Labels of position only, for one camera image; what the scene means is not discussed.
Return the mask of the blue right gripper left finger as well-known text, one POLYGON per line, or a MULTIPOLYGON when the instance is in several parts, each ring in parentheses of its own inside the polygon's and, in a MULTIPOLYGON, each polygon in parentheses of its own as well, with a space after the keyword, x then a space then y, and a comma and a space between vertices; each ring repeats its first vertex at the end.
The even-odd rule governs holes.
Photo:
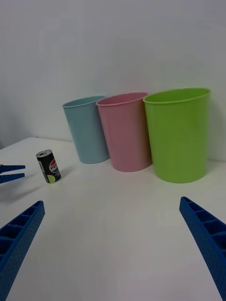
POLYGON ((44 215, 40 200, 0 229, 0 300, 7 299, 44 215))

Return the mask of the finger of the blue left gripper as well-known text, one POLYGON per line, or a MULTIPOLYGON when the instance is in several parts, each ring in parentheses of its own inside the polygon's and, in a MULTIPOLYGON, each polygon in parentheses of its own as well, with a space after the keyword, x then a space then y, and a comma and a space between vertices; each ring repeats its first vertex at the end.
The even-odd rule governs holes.
POLYGON ((0 175, 0 184, 3 183, 7 183, 10 181, 14 181, 20 178, 25 177, 24 173, 20 173, 20 174, 4 174, 4 175, 0 175))
POLYGON ((0 165, 0 172, 9 172, 14 170, 25 169, 24 165, 0 165))

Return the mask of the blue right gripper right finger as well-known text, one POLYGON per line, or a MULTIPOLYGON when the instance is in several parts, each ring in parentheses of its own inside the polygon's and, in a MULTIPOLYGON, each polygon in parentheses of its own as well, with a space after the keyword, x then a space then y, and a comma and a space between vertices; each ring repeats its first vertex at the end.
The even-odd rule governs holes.
POLYGON ((179 211, 222 300, 226 300, 226 225, 187 197, 180 199, 179 211))

